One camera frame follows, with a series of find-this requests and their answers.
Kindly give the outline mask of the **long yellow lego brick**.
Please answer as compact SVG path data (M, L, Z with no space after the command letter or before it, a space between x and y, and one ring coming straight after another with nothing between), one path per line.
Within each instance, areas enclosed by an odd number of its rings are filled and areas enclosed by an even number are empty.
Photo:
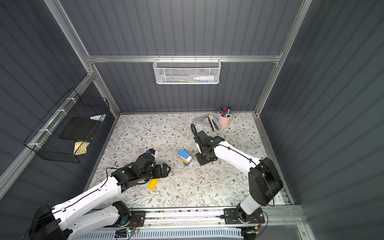
M159 179L152 179L149 183L148 189L154 190L157 186Z

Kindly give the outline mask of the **white lego brick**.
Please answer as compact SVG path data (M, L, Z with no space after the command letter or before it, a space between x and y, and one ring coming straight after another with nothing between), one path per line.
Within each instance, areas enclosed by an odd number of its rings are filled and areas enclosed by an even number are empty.
M183 159L183 160L186 161L186 162L190 162L192 160L192 157L188 156L186 159Z

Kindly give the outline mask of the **light blue long lego brick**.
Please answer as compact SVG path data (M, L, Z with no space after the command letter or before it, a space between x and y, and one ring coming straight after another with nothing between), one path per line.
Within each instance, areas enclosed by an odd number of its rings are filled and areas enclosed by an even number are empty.
M189 157L190 157L190 154L188 154L186 151L184 150L179 150L178 152L179 156L181 156L183 159L187 160Z

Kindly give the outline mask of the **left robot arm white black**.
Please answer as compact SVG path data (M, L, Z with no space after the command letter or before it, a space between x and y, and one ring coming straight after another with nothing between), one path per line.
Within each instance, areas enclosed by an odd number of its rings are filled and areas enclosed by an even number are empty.
M150 149L135 162L121 168L111 168L112 173L98 185L82 194L53 207L38 208L25 236L31 240L72 240L80 235L105 227L127 227L139 224L122 201L92 212L91 210L124 191L154 179L166 178L171 172L167 164L156 163L157 152Z

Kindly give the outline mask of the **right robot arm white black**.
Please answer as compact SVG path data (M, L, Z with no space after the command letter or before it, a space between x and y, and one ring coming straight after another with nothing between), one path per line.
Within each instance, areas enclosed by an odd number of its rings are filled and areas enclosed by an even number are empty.
M191 124L191 131L199 150L196 158L201 166L221 159L248 178L249 194L237 206L237 218L241 222L250 221L261 207L274 201L284 184L271 159L252 157L220 136L210 137L204 131L198 132L194 124Z

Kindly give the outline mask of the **grey triangle ruler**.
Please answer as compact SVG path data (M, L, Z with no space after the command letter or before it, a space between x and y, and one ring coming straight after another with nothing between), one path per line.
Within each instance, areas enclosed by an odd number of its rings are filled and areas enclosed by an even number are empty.
M203 126L208 126L210 127L211 124L209 122L209 115L210 114L205 114L203 116L200 116L200 117L197 117L197 118L194 118L193 119L193 123L196 125L196 124L199 124L199 125L203 125Z

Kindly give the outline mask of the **pink pen cup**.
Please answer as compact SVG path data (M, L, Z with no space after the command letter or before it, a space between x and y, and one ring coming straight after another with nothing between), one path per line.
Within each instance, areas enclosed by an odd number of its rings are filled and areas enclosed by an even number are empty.
M223 117L220 113L218 113L218 122L223 129L229 127L232 120L232 116L228 115L227 117Z

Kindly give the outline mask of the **floral table mat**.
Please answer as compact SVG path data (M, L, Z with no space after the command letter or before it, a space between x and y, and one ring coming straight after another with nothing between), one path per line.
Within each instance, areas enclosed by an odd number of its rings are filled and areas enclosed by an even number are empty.
M236 206L249 192L247 177L223 160L200 166L190 125L197 114L122 115L107 142L89 187L94 187L111 168L134 162L147 149L158 152L156 162L171 167L154 190L133 187L99 205L123 201L129 208L183 208ZM192 157L186 167L179 150Z

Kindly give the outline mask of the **yellow sticky notes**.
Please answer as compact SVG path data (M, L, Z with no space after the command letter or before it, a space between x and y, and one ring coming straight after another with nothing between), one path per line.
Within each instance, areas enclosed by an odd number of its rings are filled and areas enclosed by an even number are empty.
M87 153L89 142L75 142L74 155L79 156Z

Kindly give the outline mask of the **white bottle in basket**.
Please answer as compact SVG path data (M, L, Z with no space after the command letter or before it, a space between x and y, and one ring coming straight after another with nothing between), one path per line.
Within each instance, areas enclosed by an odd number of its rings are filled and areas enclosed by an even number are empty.
M200 81L200 82L210 82L215 80L215 76L196 76L193 78L194 81Z

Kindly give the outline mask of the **pastel sticky notes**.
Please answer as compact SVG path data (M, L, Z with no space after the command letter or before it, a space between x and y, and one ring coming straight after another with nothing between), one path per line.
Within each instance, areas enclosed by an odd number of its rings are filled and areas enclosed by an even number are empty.
M102 115L91 116L90 119L91 120L95 120L95 121L103 122L105 117L106 117L106 114L102 114Z

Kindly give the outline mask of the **black notebook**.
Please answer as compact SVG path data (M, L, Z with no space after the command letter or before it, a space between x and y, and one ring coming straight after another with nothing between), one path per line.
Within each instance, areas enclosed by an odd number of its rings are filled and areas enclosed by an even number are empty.
M77 142L91 142L102 122L91 119L73 117L59 138Z

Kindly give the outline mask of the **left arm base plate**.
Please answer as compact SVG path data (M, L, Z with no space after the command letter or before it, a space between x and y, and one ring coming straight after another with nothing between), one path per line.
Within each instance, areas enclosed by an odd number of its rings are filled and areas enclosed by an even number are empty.
M125 214L122 217L119 216L118 220L104 228L134 228L143 227L145 222L145 211L130 211L129 214Z

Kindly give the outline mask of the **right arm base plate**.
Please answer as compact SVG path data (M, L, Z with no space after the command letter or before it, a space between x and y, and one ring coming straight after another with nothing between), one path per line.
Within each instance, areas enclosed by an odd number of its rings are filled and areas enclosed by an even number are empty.
M252 214L245 213L241 208L226 208L224 213L220 216L221 219L225 220L227 225L236 224L254 224L261 225L265 223L264 213L261 208L258 208Z

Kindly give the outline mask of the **aluminium front rail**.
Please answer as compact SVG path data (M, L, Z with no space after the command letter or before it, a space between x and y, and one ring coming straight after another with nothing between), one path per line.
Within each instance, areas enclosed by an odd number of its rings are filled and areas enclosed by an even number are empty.
M290 226L308 223L301 206L262 207L257 216L241 222L235 207L132 209L139 213L140 229Z

